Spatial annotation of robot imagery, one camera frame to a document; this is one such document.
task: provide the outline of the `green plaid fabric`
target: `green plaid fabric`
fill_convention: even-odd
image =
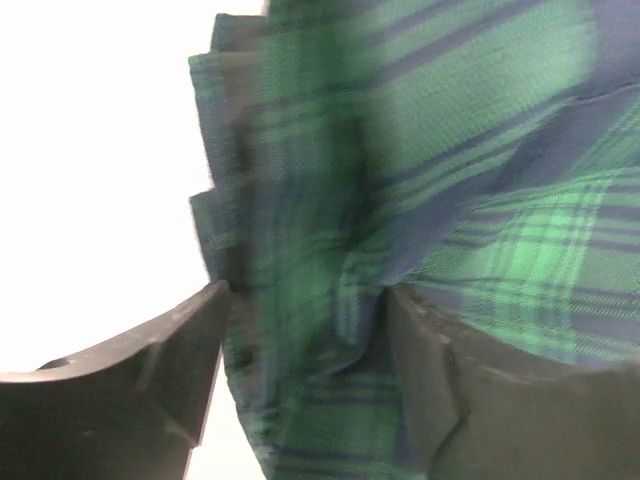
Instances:
[[[561,362],[640,353],[637,25],[635,0],[272,0],[268,21],[217,18],[190,59],[216,188],[192,205],[213,279],[247,259],[255,315],[225,358],[268,478],[424,478],[389,285]]]

